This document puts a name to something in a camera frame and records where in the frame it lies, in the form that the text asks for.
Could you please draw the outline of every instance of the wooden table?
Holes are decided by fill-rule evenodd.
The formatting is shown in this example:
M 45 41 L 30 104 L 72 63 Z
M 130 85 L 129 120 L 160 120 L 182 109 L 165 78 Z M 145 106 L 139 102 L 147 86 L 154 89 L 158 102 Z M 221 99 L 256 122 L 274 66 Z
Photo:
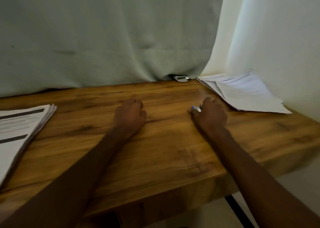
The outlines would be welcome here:
M 107 168 L 86 216 L 118 210 L 124 223 L 133 218 L 141 226 L 236 192 L 232 177 L 186 112 L 207 96 L 216 97 L 192 80 L 1 99 L 1 110 L 58 107 L 1 190 L 2 210 L 17 209 L 85 155 L 110 127 L 115 107 L 132 97 L 143 101 L 147 123 Z M 301 114 L 226 109 L 235 140 L 274 176 L 306 165 L 320 151 L 320 124 Z

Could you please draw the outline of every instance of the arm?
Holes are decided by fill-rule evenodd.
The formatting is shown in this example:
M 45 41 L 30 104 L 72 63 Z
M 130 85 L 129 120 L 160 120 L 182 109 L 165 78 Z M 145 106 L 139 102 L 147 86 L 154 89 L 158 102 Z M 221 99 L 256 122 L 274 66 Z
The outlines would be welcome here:
M 7 218 L 5 227 L 74 227 L 104 168 L 115 152 L 145 124 L 141 101 L 117 107 L 112 127 L 102 140 L 61 176 Z
M 283 188 L 246 153 L 224 127 L 227 115 L 210 98 L 202 112 L 188 111 L 224 167 L 231 173 L 261 228 L 320 227 L 320 218 Z

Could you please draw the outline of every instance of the paper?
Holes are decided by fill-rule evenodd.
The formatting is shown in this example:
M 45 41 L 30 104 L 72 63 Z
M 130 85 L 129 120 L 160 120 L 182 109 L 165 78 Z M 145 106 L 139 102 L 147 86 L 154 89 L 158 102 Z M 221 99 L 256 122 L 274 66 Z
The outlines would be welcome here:
M 0 111 L 0 186 L 30 140 L 56 110 L 54 105 Z
M 236 77 L 218 74 L 197 79 L 237 110 L 291 113 L 253 71 Z

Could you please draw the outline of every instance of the forearm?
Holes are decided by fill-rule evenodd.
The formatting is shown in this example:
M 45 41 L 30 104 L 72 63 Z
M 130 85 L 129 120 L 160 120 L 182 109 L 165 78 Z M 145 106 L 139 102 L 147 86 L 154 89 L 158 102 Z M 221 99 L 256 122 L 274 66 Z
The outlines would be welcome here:
M 120 129 L 102 140 L 61 176 L 5 220 L 4 227 L 74 227 L 112 156 L 126 142 Z
M 246 153 L 224 128 L 207 131 L 210 145 L 231 173 L 259 226 L 319 227 L 320 219 Z

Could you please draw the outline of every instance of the wooden tabletop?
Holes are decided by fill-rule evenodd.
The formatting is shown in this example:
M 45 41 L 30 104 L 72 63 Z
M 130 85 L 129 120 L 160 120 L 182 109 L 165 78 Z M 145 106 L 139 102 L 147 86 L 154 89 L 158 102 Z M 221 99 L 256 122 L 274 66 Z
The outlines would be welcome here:
M 183 187 L 190 187 L 191 197 L 203 199 L 201 202 L 236 191 L 230 175 L 186 111 L 207 96 L 216 97 L 192 80 L 77 88 L 0 99 L 0 110 L 51 103 L 58 107 L 0 191 L 0 206 L 17 209 L 85 155 L 110 127 L 116 106 L 132 97 L 143 101 L 147 123 L 107 167 L 86 215 L 172 190 L 182 192 Z M 320 124 L 301 114 L 226 109 L 227 127 L 235 140 L 272 175 L 305 165 L 320 150 Z M 210 196 L 195 195 L 197 184 L 205 182 L 210 183 L 206 186 L 210 193 L 204 189 L 199 192 Z

